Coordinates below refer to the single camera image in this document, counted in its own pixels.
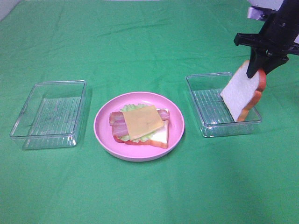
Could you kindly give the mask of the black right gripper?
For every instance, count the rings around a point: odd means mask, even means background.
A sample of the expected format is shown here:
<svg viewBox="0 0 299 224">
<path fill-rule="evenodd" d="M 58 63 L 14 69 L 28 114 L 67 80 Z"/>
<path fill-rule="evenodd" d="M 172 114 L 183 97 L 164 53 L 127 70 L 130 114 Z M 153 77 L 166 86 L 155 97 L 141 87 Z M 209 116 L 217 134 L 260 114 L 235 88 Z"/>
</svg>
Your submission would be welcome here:
<svg viewBox="0 0 299 224">
<path fill-rule="evenodd" d="M 298 55 L 299 16 L 271 14 L 257 34 L 237 33 L 235 45 L 251 46 L 247 77 L 252 78 L 259 69 L 268 75 L 288 62 L 287 54 Z"/>
</svg>

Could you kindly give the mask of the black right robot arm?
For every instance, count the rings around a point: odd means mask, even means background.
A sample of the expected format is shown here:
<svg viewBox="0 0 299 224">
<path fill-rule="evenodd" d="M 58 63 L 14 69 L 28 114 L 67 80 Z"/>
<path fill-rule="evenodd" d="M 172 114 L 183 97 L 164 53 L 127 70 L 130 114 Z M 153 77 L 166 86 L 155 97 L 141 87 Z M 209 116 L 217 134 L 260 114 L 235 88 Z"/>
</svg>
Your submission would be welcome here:
<svg viewBox="0 0 299 224">
<path fill-rule="evenodd" d="M 250 0 L 247 17 L 264 21 L 257 34 L 237 33 L 235 45 L 251 47 L 247 77 L 262 69 L 266 74 L 285 64 L 288 54 L 299 54 L 299 2 Z"/>
</svg>

